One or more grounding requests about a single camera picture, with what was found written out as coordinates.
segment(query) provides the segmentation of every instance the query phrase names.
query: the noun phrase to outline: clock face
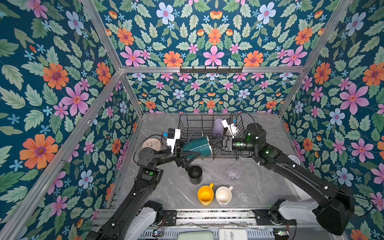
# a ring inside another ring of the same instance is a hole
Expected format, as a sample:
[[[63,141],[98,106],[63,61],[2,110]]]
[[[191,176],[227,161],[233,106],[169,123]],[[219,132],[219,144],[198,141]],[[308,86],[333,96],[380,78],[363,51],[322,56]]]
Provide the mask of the clock face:
[[[153,150],[160,151],[161,150],[161,142],[157,138],[150,138],[143,143],[142,148],[150,147]]]

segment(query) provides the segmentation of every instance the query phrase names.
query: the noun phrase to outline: wire basket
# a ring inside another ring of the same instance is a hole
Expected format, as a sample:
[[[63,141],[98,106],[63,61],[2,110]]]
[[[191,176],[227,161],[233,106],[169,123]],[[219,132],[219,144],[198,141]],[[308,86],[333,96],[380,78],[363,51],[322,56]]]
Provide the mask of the wire basket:
[[[196,131],[192,134],[193,131],[201,129],[203,132],[203,135],[208,136],[209,141],[213,140],[214,137],[212,136],[212,130],[214,126],[214,122],[216,119],[227,119],[230,117],[230,114],[209,114],[209,115],[192,115],[192,114],[181,114],[179,117],[179,129],[181,133],[182,138],[188,139],[190,137],[190,140],[195,140],[199,137],[201,137],[201,132]],[[238,129],[238,133],[236,137],[244,137],[245,129],[243,125],[243,120],[241,118],[241,115],[238,116],[236,121],[236,126]],[[218,147],[222,147],[222,141],[217,143]],[[212,155],[206,158],[209,159],[215,159],[215,158],[235,158],[236,160],[239,158],[239,156],[250,156],[251,152],[238,152],[238,151],[231,151],[226,152],[223,151],[221,148],[212,146]]]

